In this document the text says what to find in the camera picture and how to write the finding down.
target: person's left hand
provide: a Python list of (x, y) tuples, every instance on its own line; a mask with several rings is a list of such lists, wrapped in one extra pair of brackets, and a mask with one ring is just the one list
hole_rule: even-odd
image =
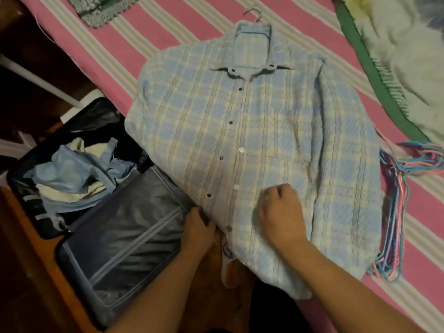
[(216, 230), (216, 224), (211, 220), (206, 219), (207, 225), (205, 225), (201, 214), (203, 218), (207, 218), (199, 207), (194, 207), (186, 216), (185, 229), (180, 243), (180, 252), (198, 259), (199, 262), (214, 243)]

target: shirt collar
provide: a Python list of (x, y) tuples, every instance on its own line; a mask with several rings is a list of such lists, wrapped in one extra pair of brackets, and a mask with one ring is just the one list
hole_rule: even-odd
[(262, 69), (271, 71), (276, 70), (278, 66), (294, 69), (294, 62), (284, 47), (284, 41), (282, 41), (271, 24), (240, 21), (236, 24), (234, 30), (222, 37), (218, 47), (220, 51), (216, 52), (216, 57), (210, 60), (210, 70), (228, 69), (229, 74), (238, 75), (234, 65), (233, 44), (236, 36), (243, 32), (262, 33), (269, 38), (269, 53)]

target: slipper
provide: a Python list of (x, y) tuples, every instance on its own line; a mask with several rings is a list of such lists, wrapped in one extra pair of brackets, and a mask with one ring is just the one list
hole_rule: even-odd
[(236, 258), (234, 253), (228, 247), (225, 235), (221, 240), (222, 246), (222, 284), (227, 289), (235, 289), (242, 281), (242, 263)]

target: bed sheet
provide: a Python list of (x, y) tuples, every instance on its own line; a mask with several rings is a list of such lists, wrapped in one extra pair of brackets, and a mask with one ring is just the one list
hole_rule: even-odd
[[(66, 0), (21, 0), (55, 42), (126, 114), (145, 61), (158, 50), (220, 37), (258, 5), (290, 41), (331, 60), (358, 94), (376, 127), (390, 141), (407, 140), (377, 101), (354, 50), (342, 34), (332, 0), (141, 0), (99, 29), (87, 27)], [(386, 188), (381, 176), (383, 189)], [(392, 283), (366, 276), (365, 285), (428, 332), (444, 327), (444, 175), (408, 179), (402, 277)], [(316, 300), (299, 302), (316, 332), (334, 332)]]

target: black pants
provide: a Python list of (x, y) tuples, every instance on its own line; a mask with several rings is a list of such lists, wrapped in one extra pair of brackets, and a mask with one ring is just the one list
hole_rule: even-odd
[[(208, 333), (223, 333), (215, 329)], [(257, 280), (251, 296), (249, 333), (298, 332), (311, 333), (312, 330), (301, 310), (284, 291)]]

